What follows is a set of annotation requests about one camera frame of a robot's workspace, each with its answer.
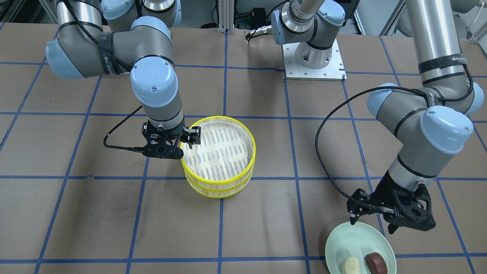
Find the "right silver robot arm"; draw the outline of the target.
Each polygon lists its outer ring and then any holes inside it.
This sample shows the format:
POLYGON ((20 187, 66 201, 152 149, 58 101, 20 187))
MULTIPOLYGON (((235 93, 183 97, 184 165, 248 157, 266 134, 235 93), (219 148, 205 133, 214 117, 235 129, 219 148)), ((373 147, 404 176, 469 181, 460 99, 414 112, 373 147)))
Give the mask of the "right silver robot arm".
POLYGON ((178 92, 170 28, 181 22, 179 0, 56 0, 59 37, 47 42, 52 71, 64 79, 128 73, 148 121, 143 147, 109 145, 150 158, 181 159, 179 143, 200 144, 187 127, 178 92))

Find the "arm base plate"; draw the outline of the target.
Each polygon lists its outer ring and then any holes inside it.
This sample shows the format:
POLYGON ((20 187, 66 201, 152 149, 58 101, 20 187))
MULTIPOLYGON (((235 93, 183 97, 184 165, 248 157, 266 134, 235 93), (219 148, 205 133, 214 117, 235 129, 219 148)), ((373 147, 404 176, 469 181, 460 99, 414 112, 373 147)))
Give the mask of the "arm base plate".
POLYGON ((337 40, 325 50, 312 48, 306 42, 282 45, 282 57, 288 80, 347 79, 337 40))

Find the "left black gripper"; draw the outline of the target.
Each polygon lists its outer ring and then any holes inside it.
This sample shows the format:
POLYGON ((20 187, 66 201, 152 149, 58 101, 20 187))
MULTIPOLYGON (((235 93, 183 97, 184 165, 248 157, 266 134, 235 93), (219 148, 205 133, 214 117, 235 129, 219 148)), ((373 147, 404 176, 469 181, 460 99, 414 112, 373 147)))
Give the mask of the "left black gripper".
POLYGON ((416 182, 416 190, 410 191, 398 185, 388 172, 372 194, 356 189, 347 201, 350 224, 355 225, 360 216, 383 214, 388 222, 388 234, 399 227, 429 231, 436 227, 431 210, 431 197, 424 182, 416 182))

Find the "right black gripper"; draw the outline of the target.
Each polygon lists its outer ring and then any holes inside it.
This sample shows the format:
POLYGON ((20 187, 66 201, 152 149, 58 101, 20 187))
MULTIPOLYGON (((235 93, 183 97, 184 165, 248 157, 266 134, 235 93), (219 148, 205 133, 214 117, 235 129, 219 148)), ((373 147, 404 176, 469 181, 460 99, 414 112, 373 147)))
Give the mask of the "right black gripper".
POLYGON ((143 123, 142 135, 147 140, 142 154, 150 158, 181 159, 183 150, 179 147, 181 135, 184 130, 184 142, 190 149, 201 144, 201 127, 185 127, 184 120, 172 129, 155 127, 148 120, 143 123))

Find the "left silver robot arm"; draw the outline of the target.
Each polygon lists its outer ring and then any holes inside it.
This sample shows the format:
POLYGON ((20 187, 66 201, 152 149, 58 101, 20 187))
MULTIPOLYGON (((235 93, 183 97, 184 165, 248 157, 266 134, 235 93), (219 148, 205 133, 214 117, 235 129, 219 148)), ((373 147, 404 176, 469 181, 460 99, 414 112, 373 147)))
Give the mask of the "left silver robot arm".
MULTIPOLYGON (((474 83, 455 30, 450 0, 404 0, 412 27, 422 86, 405 88, 385 83, 350 97, 332 110, 318 127, 315 152, 332 185, 348 198, 350 224, 360 216, 383 214, 393 234, 399 227, 429 231, 436 226, 427 187, 473 133, 467 117, 483 103, 482 89, 474 83), (327 170, 318 148, 324 124, 340 108, 370 93, 367 108, 402 143, 395 160, 375 191, 357 189, 350 196, 327 170)), ((324 68, 345 17, 330 0, 290 0, 273 11, 272 34, 279 45, 300 43, 298 62, 324 68)))

